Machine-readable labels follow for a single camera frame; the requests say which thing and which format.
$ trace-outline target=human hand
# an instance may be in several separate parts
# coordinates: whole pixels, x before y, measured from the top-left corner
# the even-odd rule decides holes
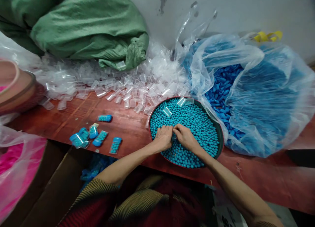
[[[173,126],[165,126],[157,129],[157,134],[153,143],[157,149],[157,152],[165,151],[168,148],[171,148],[172,143],[172,134],[173,134]]]
[[[176,134],[178,141],[191,152],[201,148],[189,128],[181,124],[177,124],[174,127],[173,132]]]

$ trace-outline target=cardboard box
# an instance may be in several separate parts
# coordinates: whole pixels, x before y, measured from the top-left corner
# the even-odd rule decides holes
[[[79,195],[92,154],[48,140],[30,187],[1,227],[55,227]]]
[[[68,212],[83,186],[80,180],[93,152],[71,147],[21,227],[55,227]]]
[[[4,220],[1,227],[20,226],[22,224],[43,193],[48,181],[66,152],[67,148],[63,144],[50,140],[47,141],[42,161],[33,181],[11,214]]]

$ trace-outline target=clear plastic bag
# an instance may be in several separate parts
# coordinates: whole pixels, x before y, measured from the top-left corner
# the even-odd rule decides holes
[[[267,42],[264,59],[236,78],[227,97],[235,152],[267,157],[292,143],[315,113],[315,73],[288,46]]]
[[[208,27],[212,20],[217,18],[217,10],[213,11],[213,15],[206,20],[205,22],[198,25],[194,30],[190,33],[190,37],[183,41],[183,44],[180,43],[180,37],[183,35],[188,24],[193,25],[195,24],[194,16],[198,15],[200,11],[199,5],[197,2],[193,3],[191,9],[188,11],[187,15],[185,16],[185,20],[178,31],[176,40],[175,40],[175,50],[174,50],[174,59],[179,63],[182,63],[186,54],[188,53],[192,44],[194,44],[199,38],[201,38],[208,30]]]
[[[205,97],[217,69],[241,64],[225,101],[230,125],[245,133],[228,133]],[[220,123],[224,141],[233,151],[267,157],[293,142],[315,112],[315,73],[289,47],[267,42],[247,45],[237,35],[218,34],[196,42],[182,66],[192,90],[207,113]]]
[[[213,87],[217,69],[241,64],[248,70],[255,67],[263,57],[264,53],[259,48],[246,45],[239,36],[217,34],[194,44],[183,64],[185,68],[190,68],[193,92],[203,95]]]
[[[0,125],[0,157],[7,147],[19,144],[23,144],[21,155],[11,168],[0,174],[0,223],[31,184],[44,154],[46,139]]]

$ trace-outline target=human arm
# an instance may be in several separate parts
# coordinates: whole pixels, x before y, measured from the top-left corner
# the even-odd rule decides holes
[[[146,158],[170,148],[172,134],[173,126],[164,125],[162,128],[158,128],[153,142],[112,163],[95,178],[101,179],[105,183],[122,184],[125,178]]]
[[[193,152],[213,173],[222,189],[245,218],[248,226],[256,226],[261,222],[277,227],[283,226],[270,207],[250,187],[199,145],[190,129],[178,124],[173,131],[179,142]]]

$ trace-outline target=red wooden tabletop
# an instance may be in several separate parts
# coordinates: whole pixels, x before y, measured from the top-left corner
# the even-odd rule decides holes
[[[73,99],[65,110],[57,110],[58,101],[52,101],[55,108],[47,111],[36,106],[9,124],[15,130],[36,134],[48,139],[70,144],[69,137],[80,128],[88,127],[97,121],[98,115],[111,114],[110,123],[98,122],[98,130],[109,132],[101,147],[90,143],[88,150],[121,158],[150,142],[149,130],[145,128],[147,116],[136,114],[133,109],[124,109],[124,104],[109,102],[90,93],[86,100]],[[299,138],[289,149],[312,148],[315,140],[315,119],[307,125]],[[121,137],[122,143],[116,155],[109,154],[114,137]],[[218,158],[224,166],[243,180],[265,201],[315,215],[315,169],[296,166],[285,151],[266,159],[236,154],[224,148]],[[145,160],[142,165],[218,187],[207,168],[186,169],[176,166],[160,154]]]

